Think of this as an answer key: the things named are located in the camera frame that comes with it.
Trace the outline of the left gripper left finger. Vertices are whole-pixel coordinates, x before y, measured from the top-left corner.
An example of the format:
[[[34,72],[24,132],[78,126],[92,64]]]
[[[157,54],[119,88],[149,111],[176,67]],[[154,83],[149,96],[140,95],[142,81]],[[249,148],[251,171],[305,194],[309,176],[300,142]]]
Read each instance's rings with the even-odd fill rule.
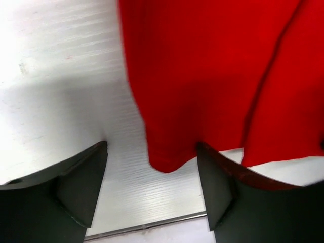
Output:
[[[107,142],[1,186],[1,242],[84,242],[107,164]]]

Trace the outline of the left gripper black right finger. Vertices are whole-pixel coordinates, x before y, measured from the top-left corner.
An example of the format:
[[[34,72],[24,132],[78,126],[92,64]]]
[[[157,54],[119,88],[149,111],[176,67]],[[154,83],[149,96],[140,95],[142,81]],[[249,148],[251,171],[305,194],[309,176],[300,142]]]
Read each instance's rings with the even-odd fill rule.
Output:
[[[210,230],[217,242],[323,242],[323,182],[283,183],[197,145]]]

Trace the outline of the red t shirt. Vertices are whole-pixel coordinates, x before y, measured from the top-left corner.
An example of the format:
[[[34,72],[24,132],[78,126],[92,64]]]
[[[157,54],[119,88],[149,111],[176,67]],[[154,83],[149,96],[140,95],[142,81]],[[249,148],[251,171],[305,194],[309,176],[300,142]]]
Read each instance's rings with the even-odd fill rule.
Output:
[[[119,1],[151,166],[323,156],[323,1]]]

